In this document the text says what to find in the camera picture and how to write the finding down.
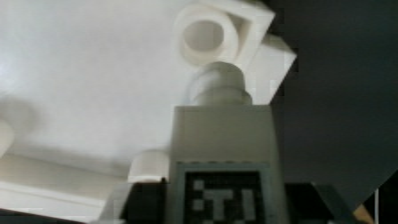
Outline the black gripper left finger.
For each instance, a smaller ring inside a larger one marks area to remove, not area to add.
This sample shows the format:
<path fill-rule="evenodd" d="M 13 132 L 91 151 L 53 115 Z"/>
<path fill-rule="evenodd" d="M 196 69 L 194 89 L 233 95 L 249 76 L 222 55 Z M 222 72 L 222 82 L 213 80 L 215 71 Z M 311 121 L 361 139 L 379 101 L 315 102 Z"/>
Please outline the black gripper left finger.
<path fill-rule="evenodd" d="M 96 224 L 164 224 L 169 154 L 149 150 L 137 154 L 126 182 L 110 193 Z"/>

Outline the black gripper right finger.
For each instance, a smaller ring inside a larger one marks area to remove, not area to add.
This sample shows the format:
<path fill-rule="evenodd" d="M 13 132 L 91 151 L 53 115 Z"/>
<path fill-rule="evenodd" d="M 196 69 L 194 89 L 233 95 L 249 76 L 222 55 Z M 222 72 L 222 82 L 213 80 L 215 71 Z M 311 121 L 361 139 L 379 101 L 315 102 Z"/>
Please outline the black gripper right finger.
<path fill-rule="evenodd" d="M 331 185 L 288 183 L 284 188 L 292 224 L 361 224 Z"/>

